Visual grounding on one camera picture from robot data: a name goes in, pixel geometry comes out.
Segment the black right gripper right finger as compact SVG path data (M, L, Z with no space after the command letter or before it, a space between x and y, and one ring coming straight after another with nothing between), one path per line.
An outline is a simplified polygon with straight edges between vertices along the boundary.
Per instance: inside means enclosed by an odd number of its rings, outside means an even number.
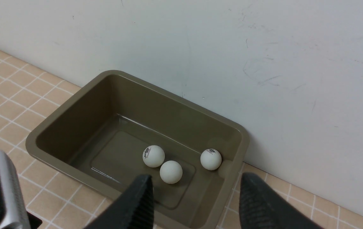
M242 229L321 229L251 172L241 177L239 219Z

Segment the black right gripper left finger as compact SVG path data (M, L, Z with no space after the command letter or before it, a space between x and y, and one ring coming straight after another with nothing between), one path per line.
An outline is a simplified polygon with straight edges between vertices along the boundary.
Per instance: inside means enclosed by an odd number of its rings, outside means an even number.
M86 229L152 229L154 188L152 176L138 175L129 187Z

